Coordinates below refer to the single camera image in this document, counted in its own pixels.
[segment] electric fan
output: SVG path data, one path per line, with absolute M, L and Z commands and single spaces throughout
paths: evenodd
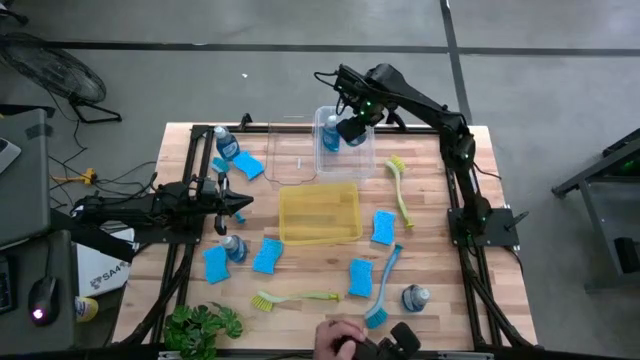
M 6 40 L 24 41 L 0 46 L 0 55 L 20 74 L 31 81 L 69 101 L 69 105 L 83 123 L 93 124 L 107 121 L 122 121 L 120 114 L 96 106 L 107 96 L 104 82 L 91 69 L 69 53 L 59 49 L 37 46 L 44 40 L 26 33 L 2 35 Z M 89 107 L 112 115 L 112 117 L 87 120 L 81 107 Z

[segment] blue dish brush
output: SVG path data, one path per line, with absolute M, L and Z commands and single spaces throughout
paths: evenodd
M 387 312 L 384 311 L 382 305 L 384 303 L 384 285 L 387 283 L 391 268 L 398 260 L 398 254 L 403 249 L 402 245 L 396 244 L 393 249 L 393 254 L 387 260 L 387 265 L 384 267 L 384 273 L 382 274 L 382 283 L 380 283 L 380 292 L 378 293 L 378 300 L 369 311 L 364 313 L 364 322 L 369 329 L 375 329 L 387 321 Z

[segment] dish brush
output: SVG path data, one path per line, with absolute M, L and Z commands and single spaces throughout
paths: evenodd
M 413 222 L 409 217 L 409 212 L 407 211 L 407 206 L 404 204 L 404 200 L 402 200 L 402 194 L 400 193 L 400 174 L 404 172 L 406 166 L 404 162 L 399 157 L 392 155 L 391 159 L 384 162 L 384 164 L 393 172 L 393 175 L 396 178 L 396 195 L 398 196 L 398 206 L 400 207 L 400 212 L 402 213 L 402 217 L 404 218 L 405 227 L 410 229 L 413 227 Z
M 273 309 L 273 304 L 279 304 L 285 301 L 300 300 L 300 299 L 340 301 L 340 295 L 338 295 L 337 293 L 310 292 L 310 293 L 280 297 L 280 296 L 273 296 L 264 291 L 258 291 L 258 295 L 254 296 L 251 299 L 251 305 L 253 305 L 258 310 L 270 312 Z
M 382 283 L 380 283 L 380 292 L 378 293 L 378 300 L 376 300 L 376 303 L 371 309 L 369 309 L 369 311 L 364 313 L 364 322 L 369 329 L 375 329 L 387 321 L 387 312 L 382 308 L 382 304 L 384 303 L 384 286 L 389 278 L 391 268 L 393 268 L 393 265 L 395 265 L 398 260 L 398 254 L 400 254 L 402 249 L 402 245 L 396 244 L 396 247 L 393 249 L 393 254 L 391 254 L 389 260 L 387 260 L 387 265 L 384 267 Z

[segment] yellow plastic basket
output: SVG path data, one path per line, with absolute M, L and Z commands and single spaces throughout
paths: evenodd
M 334 244 L 361 236 L 355 183 L 280 189 L 280 240 L 285 244 Z

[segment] gray concrete floor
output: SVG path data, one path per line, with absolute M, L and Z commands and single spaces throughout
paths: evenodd
M 460 46 L 640 48 L 640 3 L 633 0 L 450 4 Z M 31 18 L 28 32 L 52 40 L 447 44 L 436 0 L 17 0 L 13 9 Z M 102 77 L 108 89 L 103 105 L 125 119 L 80 126 L 79 140 L 89 150 L 71 165 L 94 167 L 104 178 L 154 160 L 169 121 L 237 121 L 245 112 L 264 121 L 309 118 L 336 100 L 311 73 L 339 63 L 364 70 L 389 62 L 420 91 L 458 107 L 446 54 L 71 52 Z M 560 201 L 549 191 L 638 127 L 638 58 L 462 56 L 461 64 L 474 124 L 490 127 L 505 196 L 516 211 L 531 212 L 518 231 L 540 344 L 640 357 L 640 292 L 584 292 L 605 254 L 578 194 Z M 53 105 L 44 90 L 12 70 L 0 67 L 0 78 L 0 102 Z M 51 154 L 75 153 L 75 124 L 59 113 L 51 124 Z M 52 165 L 51 172 L 61 169 Z M 148 167 L 129 179 L 144 181 L 151 172 Z M 74 199 L 90 191 L 67 189 Z M 58 190 L 53 195 L 67 201 Z

